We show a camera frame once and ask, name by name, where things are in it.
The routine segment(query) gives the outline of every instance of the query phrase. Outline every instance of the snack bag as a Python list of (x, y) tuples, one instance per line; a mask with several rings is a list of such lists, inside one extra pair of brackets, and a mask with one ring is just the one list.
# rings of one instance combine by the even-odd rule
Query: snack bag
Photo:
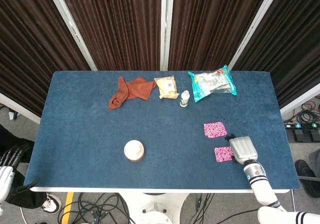
[(159, 87), (160, 99), (176, 99), (178, 97), (179, 94), (177, 93), (177, 86), (173, 75), (170, 77), (155, 78), (154, 80)]
[(237, 95), (237, 89), (227, 65), (211, 73), (194, 74), (188, 72), (188, 74), (192, 80), (195, 102), (211, 93), (231, 93)]

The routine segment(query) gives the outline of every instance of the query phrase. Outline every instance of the person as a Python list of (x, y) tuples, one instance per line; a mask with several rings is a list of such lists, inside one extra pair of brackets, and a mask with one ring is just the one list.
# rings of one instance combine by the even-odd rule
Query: person
[[(14, 136), (0, 125), (0, 157), (15, 145), (22, 146), (25, 144), (28, 144), (30, 148), (22, 156), (21, 162), (29, 163), (35, 143), (33, 141)], [(55, 195), (48, 194), (46, 192), (34, 192), (31, 190), (14, 193), (14, 190), (17, 187), (24, 185), (24, 181), (24, 176), (20, 172), (16, 171), (6, 202), (23, 208), (41, 208), (46, 213), (50, 214), (55, 214), (60, 210), (62, 204), (60, 199)]]
[[(311, 168), (304, 160), (295, 162), (295, 169), (299, 176), (320, 178), (320, 149), (309, 155)], [(317, 180), (300, 180), (306, 193), (314, 198), (320, 198), (320, 181)]]

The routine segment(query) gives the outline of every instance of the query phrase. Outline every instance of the black pants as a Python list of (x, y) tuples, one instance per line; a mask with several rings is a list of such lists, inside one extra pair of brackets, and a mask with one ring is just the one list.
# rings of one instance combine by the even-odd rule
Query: black pants
[[(12, 135), (8, 130), (0, 125), (0, 156), (2, 156), (5, 151), (9, 150), (13, 146), (21, 146), (24, 144), (29, 144), (31, 148), (23, 155), (23, 157), (21, 158), (21, 162), (29, 163), (35, 143), (33, 141), (18, 138)], [(25, 180), (24, 176), (18, 171), (16, 171), (14, 176), (15, 177), (13, 178), (11, 191), (6, 199), (6, 202), (29, 209), (41, 207), (47, 198), (47, 193), (26, 190), (18, 194), (12, 194), (13, 189), (18, 186), (24, 185), (23, 183)]]

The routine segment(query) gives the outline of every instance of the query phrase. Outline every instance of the yellow tape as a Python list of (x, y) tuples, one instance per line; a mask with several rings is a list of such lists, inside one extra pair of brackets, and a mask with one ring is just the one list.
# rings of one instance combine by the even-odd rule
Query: yellow tape
[[(72, 202), (72, 199), (73, 199), (73, 196), (74, 196), (74, 193), (73, 192), (68, 192), (68, 194), (66, 195), (67, 197), (67, 199), (66, 199), (66, 204), (65, 205), (68, 205), (66, 208), (65, 208), (65, 210), (64, 210), (64, 212), (63, 213), (67, 213), (68, 211), (71, 211), (71, 202)], [(70, 213), (67, 213), (67, 214), (65, 214), (64, 216), (63, 216), (63, 218), (62, 218), (62, 224), (68, 224), (68, 222), (69, 222), (69, 216), (70, 216)]]

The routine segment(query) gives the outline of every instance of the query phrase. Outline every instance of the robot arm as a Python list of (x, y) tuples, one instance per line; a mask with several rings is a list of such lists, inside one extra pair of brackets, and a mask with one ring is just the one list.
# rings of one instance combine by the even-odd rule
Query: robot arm
[(229, 138), (236, 161), (244, 165), (251, 189), (257, 201), (263, 205), (258, 210), (260, 224), (296, 224), (320, 223), (320, 215), (306, 212), (287, 212), (280, 204), (270, 186), (269, 180), (262, 165), (257, 162), (258, 154), (250, 137)]
[[(0, 216), (3, 215), (1, 204), (6, 200), (10, 193), (11, 185), (14, 179), (14, 174), (20, 163), (23, 154), (30, 148), (29, 145), (22, 145), (20, 147), (14, 146), (6, 151), (0, 158)], [(35, 186), (39, 180), (37, 179), (28, 186), (17, 187), (11, 194), (17, 194), (22, 191), (28, 190)]]

